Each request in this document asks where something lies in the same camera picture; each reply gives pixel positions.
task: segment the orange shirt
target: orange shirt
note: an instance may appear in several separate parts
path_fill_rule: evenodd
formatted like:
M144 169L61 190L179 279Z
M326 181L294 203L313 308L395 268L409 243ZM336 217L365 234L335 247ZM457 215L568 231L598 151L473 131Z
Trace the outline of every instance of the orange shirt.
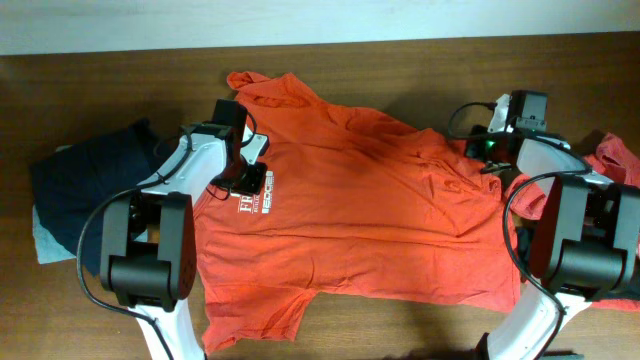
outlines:
M511 310L519 276L500 180L482 163L430 129L329 104L291 74L228 83L271 147L259 196L205 193L195 209L207 352L293 339L319 291Z

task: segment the black fabric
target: black fabric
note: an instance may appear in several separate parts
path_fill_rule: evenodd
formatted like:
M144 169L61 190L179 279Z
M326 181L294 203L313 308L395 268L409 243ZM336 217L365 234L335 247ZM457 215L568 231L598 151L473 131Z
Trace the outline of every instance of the black fabric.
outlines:
M142 119L126 129L99 136L31 165L31 182L40 222L58 243L75 254L78 237L94 208L116 192L134 187L155 173L170 151ZM87 232L83 264L100 270L102 214Z
M533 240L534 230L531 228L517 227L516 234L518 235L518 257L525 262L529 261L529 250L531 248L531 241ZM631 278L631 283L621 293L609 293L605 296L606 299L629 299L640 301L640 262L636 261L636 271Z

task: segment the brown table surface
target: brown table surface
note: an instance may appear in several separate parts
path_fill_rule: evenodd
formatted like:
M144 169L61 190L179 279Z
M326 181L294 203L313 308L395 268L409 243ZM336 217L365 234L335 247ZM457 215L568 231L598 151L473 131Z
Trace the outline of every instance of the brown table surface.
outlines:
M550 94L551 131L573 143L610 131L640 154L638 44L640 33L618 33L0 57L0 358L149 357L135 321L84 298L74 261L36 262L27 165L56 146L142 116L161 135L172 134L179 123L209 119L215 100L232 96L229 72L253 70L293 72L330 102L374 107L438 130L465 102L535 89ZM198 280L190 297L197 334L207 326L203 301ZM295 342L244 340L211 357L381 359L468 349L504 316L322 294ZM553 348L635 359L639 322L640 314L590 309Z

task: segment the folded clothing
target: folded clothing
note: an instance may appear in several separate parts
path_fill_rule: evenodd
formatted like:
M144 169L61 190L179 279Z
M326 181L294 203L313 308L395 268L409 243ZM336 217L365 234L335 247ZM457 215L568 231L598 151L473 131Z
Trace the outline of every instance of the folded clothing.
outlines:
M142 119L126 129L73 145L31 165L34 236L38 230L37 236L45 237L40 239L45 242L38 242L36 237L36 246L51 245L53 240L75 255L78 237L93 209L109 196L151 176L168 157L166 144L159 144L156 153L160 157L154 156L156 144L158 137L149 128L149 120ZM48 234L35 227L36 214ZM93 275L100 270L101 244L99 214L89 227L83 253L83 264ZM40 248L42 251L53 248L55 253L39 251L39 259L66 257L60 257L65 253L55 246Z
M640 160L624 145L624 142L614 134L608 133L595 154L585 157L593 170L608 177L617 183L624 183L640 187ZM513 189L529 179L522 174L509 185L506 194L511 194ZM525 219L538 220L542 216L542 210L547 202L546 195L536 184L527 186L513 199L511 210ZM614 295L630 299L640 298L640 284L634 283L624 294ZM640 311L640 301L630 299L605 300L594 303L594 307L617 309L626 311Z
M430 129L327 103L291 74L227 81L271 147L260 195L205 193L194 209L207 352L293 339L320 291L511 310L519 276L500 180L482 163Z

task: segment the light blue fabric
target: light blue fabric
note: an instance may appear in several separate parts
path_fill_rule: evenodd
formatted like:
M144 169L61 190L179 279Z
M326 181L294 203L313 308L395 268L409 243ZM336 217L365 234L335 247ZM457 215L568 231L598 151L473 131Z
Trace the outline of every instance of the light blue fabric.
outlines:
M39 264L49 264L63 260L75 259L64 246L58 244L49 230L40 225L36 207L33 207L33 238L36 240L36 253Z

